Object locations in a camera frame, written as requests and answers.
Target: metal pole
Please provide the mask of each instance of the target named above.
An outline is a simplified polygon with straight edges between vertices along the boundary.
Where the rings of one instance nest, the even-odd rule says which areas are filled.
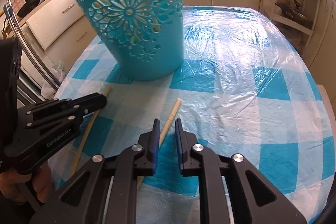
[[[27,55],[28,59],[31,61],[31,63],[34,65],[34,67],[38,70],[38,72],[42,75],[42,77],[51,85],[51,87],[54,90],[58,90],[59,86],[61,85],[61,83],[59,82],[59,80],[53,75],[53,73],[47,68],[47,66],[43,63],[43,61],[41,60],[41,58],[38,56],[38,54],[35,52],[35,50],[33,49],[33,47],[26,41],[25,39],[25,35],[23,33],[23,30],[20,27],[20,24],[16,18],[15,13],[12,10],[12,4],[11,4],[11,0],[6,0],[7,1],[7,11],[8,14],[6,14],[6,16],[9,16],[8,21],[10,23],[10,26],[12,28],[12,31],[14,33],[14,35],[19,39],[20,44],[25,52],[25,54]],[[27,46],[30,50],[30,52],[33,54],[33,56],[36,58],[37,62],[39,63],[39,65],[44,69],[44,71],[50,76],[50,78],[53,80],[53,82],[49,79],[49,77],[45,74],[44,71],[42,71],[42,69],[40,68],[40,66],[37,64],[37,62],[33,59],[33,57],[31,56],[30,52],[27,49]]]

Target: plastic bag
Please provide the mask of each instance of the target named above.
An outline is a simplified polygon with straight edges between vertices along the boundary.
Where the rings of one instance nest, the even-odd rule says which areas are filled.
[[[62,83],[67,73],[63,70],[63,61],[59,61],[53,65],[50,69],[53,75]],[[45,80],[43,80],[43,86],[41,90],[41,95],[44,99],[51,100],[54,98],[56,91],[49,85]]]

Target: cabinet handle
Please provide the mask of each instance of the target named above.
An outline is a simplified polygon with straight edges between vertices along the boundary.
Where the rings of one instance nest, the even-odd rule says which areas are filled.
[[[62,14],[64,14],[64,13],[66,13],[67,11],[69,11],[72,7],[74,7],[75,5],[73,4],[73,5],[70,5],[68,8],[66,8],[63,12],[62,12]]]
[[[87,34],[87,32],[85,32],[85,34],[83,34],[80,38],[78,38],[76,41],[81,40],[85,35]]]

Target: table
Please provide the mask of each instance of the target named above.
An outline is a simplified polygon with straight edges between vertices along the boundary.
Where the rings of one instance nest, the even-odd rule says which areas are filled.
[[[247,8],[184,7],[184,43],[185,60],[173,74],[135,82],[99,37],[91,42],[56,94],[74,99],[112,87],[79,165],[137,143],[181,98],[184,130],[218,154],[243,154],[314,219],[332,185],[335,149],[322,98],[298,53],[270,20]],[[80,139],[49,160],[56,187],[69,178]],[[199,223],[198,196],[197,177],[179,174],[172,126],[156,175],[139,188],[137,223]]]

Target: black pan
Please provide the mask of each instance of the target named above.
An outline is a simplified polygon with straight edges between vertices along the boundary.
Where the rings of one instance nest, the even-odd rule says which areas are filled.
[[[25,1],[26,3],[17,12],[17,15],[21,18],[24,18],[31,11],[33,11],[33,9],[40,4],[41,0],[25,0]]]

